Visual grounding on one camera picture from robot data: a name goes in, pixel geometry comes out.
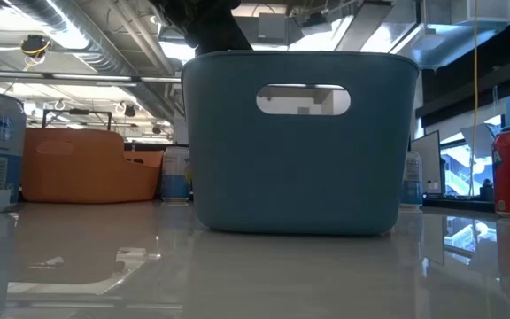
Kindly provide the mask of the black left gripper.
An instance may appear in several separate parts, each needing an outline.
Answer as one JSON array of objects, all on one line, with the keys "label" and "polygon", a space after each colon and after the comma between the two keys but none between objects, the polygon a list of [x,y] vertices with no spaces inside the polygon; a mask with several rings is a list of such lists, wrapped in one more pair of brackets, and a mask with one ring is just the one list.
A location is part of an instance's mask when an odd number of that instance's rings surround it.
[{"label": "black left gripper", "polygon": [[197,56],[216,51],[251,51],[252,47],[233,17],[196,21],[189,27],[186,44]]}]

